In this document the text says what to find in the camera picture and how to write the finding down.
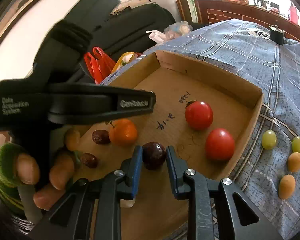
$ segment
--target cherry tomato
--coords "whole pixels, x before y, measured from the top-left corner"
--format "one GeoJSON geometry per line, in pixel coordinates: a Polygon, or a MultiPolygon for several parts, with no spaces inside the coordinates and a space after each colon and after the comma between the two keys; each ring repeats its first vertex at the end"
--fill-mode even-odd
{"type": "Polygon", "coordinates": [[[234,139],[223,128],[212,130],[206,140],[206,156],[211,160],[226,161],[234,153],[234,139]]]}
{"type": "Polygon", "coordinates": [[[189,126],[195,130],[206,129],[213,121],[211,107],[207,103],[200,101],[194,101],[187,106],[185,116],[189,126]]]}

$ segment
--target black handle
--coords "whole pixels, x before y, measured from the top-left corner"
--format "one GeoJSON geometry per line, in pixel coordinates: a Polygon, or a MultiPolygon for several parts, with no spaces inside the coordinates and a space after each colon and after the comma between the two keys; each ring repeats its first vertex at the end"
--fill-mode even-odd
{"type": "Polygon", "coordinates": [[[121,240],[120,199],[117,185],[125,178],[125,173],[111,172],[104,177],[99,195],[95,240],[121,240]]]}
{"type": "Polygon", "coordinates": [[[86,196],[88,188],[88,180],[79,179],[28,236],[34,240],[88,240],[95,201],[86,196]]]}
{"type": "Polygon", "coordinates": [[[185,181],[191,187],[187,240],[214,240],[212,211],[207,179],[199,172],[188,175],[187,171],[185,171],[184,176],[185,181]]]}
{"type": "Polygon", "coordinates": [[[153,92],[59,83],[49,85],[51,107],[47,118],[59,124],[92,124],[153,112],[153,92]]]}
{"type": "Polygon", "coordinates": [[[269,220],[230,179],[219,184],[220,196],[214,198],[221,240],[283,238],[269,220]]]}

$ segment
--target small orange fruit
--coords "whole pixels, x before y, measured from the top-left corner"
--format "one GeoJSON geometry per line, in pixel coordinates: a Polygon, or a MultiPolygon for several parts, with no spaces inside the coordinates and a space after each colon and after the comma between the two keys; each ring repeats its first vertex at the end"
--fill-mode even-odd
{"type": "Polygon", "coordinates": [[[138,131],[133,122],[124,118],[111,123],[109,139],[112,143],[118,146],[129,146],[136,142],[138,131]]]}

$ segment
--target cardboard tray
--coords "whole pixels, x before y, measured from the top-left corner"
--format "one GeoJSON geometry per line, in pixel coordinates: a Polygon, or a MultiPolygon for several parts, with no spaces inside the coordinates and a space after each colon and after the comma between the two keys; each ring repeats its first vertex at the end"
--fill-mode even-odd
{"type": "MultiPolygon", "coordinates": [[[[154,112],[130,118],[138,128],[136,145],[156,141],[173,145],[188,166],[207,178],[227,177],[241,157],[255,127],[263,102],[262,90],[250,82],[209,63],[182,55],[156,51],[118,76],[112,86],[149,90],[156,93],[154,112]],[[193,131],[185,120],[186,101],[207,102],[214,120],[205,131],[193,131]],[[215,128],[227,129],[235,139],[233,157],[226,163],[212,162],[204,153],[205,138],[215,128]]],[[[104,123],[93,125],[81,138],[79,149],[94,154],[96,169],[82,165],[74,180],[100,179],[130,158],[134,145],[96,145],[92,132],[109,130],[104,123]]],[[[161,240],[187,221],[187,201],[177,201],[171,192],[167,166],[149,171],[142,168],[136,202],[121,209],[123,240],[161,240]]]]}

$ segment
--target human hand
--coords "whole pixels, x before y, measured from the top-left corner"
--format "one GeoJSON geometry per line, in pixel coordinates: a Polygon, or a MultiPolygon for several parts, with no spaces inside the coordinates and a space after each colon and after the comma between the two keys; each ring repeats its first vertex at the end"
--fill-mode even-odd
{"type": "MultiPolygon", "coordinates": [[[[29,154],[21,153],[15,162],[17,176],[24,184],[35,185],[40,179],[40,170],[36,160],[29,154]]],[[[66,184],[74,174],[74,161],[71,152],[60,151],[49,172],[50,183],[34,194],[37,207],[49,210],[65,193],[66,184]]]]}

